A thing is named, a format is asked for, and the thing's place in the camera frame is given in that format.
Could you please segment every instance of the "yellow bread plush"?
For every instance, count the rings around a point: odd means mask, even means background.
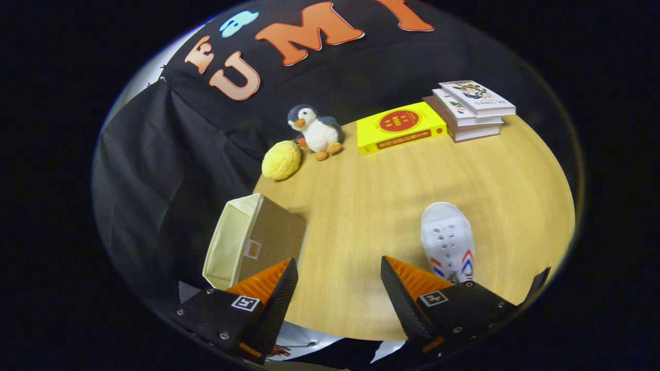
[[[261,163],[261,173],[269,179],[287,179],[300,164],[300,149],[292,141],[282,141],[266,152]]]

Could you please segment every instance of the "penguin feet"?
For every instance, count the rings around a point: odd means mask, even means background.
[[[330,154],[335,154],[341,150],[340,142],[332,142],[328,145],[327,152]]]
[[[316,152],[316,155],[314,156],[317,161],[323,161],[326,158],[328,158],[328,152],[321,151],[321,152]]]

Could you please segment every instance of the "round table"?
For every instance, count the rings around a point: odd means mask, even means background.
[[[420,218],[431,203],[456,205],[472,225],[475,281],[520,304],[532,279],[550,278],[566,255],[575,209],[561,166],[518,116],[501,134],[454,143],[448,135],[363,156],[356,123],[323,162],[304,151],[289,179],[263,176],[254,193],[309,222],[286,321],[367,340],[405,340],[380,279],[383,255],[429,269]]]

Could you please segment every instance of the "beige storage box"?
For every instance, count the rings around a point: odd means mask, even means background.
[[[227,202],[204,260],[215,288],[236,283],[291,257],[300,264],[307,222],[260,193]]]

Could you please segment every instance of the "orange letter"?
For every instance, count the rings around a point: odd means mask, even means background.
[[[223,70],[218,70],[209,80],[209,85],[215,86],[233,100],[245,100],[257,92],[261,79],[257,71],[253,70],[243,59],[241,52],[235,51],[224,62],[225,67],[233,67],[247,79],[247,83],[242,88],[234,85],[224,76]]]
[[[385,5],[399,19],[399,28],[406,31],[433,31],[433,26],[421,20],[405,0],[374,0]]]
[[[197,66],[199,73],[204,73],[206,68],[211,64],[213,53],[205,54],[211,51],[211,45],[207,43],[211,37],[204,36],[195,44],[195,47],[188,53],[183,62],[190,62]]]
[[[343,44],[364,36],[362,30],[351,27],[332,9],[333,4],[318,3],[302,10],[302,26],[273,23],[254,36],[256,40],[266,39],[284,56],[284,65],[290,66],[305,59],[306,50],[298,50],[295,42],[306,48],[321,50],[321,31],[330,45]]]

